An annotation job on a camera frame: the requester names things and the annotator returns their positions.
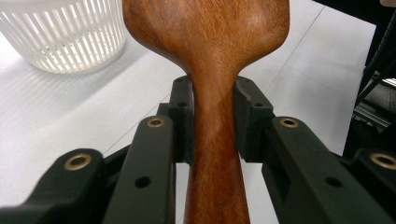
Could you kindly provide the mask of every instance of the screw hole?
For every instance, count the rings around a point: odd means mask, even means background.
[[[68,171],[80,170],[91,163],[92,157],[88,154],[77,154],[64,163],[64,169]]]
[[[382,153],[373,153],[370,159],[379,166],[390,170],[396,170],[396,159]]]
[[[282,119],[280,123],[288,128],[297,128],[298,127],[298,122],[294,119]]]
[[[140,178],[137,178],[136,181],[134,182],[134,185],[139,189],[146,188],[150,184],[151,184],[151,180],[147,176],[142,176]]]
[[[326,177],[326,183],[332,187],[335,187],[335,188],[343,187],[343,184],[341,183],[341,181],[335,177],[332,177],[332,176]]]
[[[163,119],[151,119],[148,121],[148,126],[151,128],[158,128],[165,124],[165,120]]]
[[[387,165],[394,164],[394,161],[392,161],[392,160],[390,160],[388,158],[385,158],[385,157],[378,157],[378,160],[381,161],[381,162],[384,162]]]

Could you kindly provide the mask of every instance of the white table surface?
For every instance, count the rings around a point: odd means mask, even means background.
[[[277,116],[304,121],[342,154],[365,57],[375,27],[308,0],[291,0],[286,43],[247,67]],[[136,124],[166,102],[174,64],[128,36],[118,60],[99,71],[53,75],[26,62],[0,35],[0,207],[22,203],[65,152],[95,148],[105,156],[132,141]],[[243,162],[252,223],[277,223],[259,164]],[[177,221],[188,165],[177,166]]]

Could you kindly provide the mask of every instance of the white strainer basket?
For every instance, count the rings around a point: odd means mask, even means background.
[[[121,13],[120,0],[0,0],[0,31],[34,66],[75,73],[121,53]]]

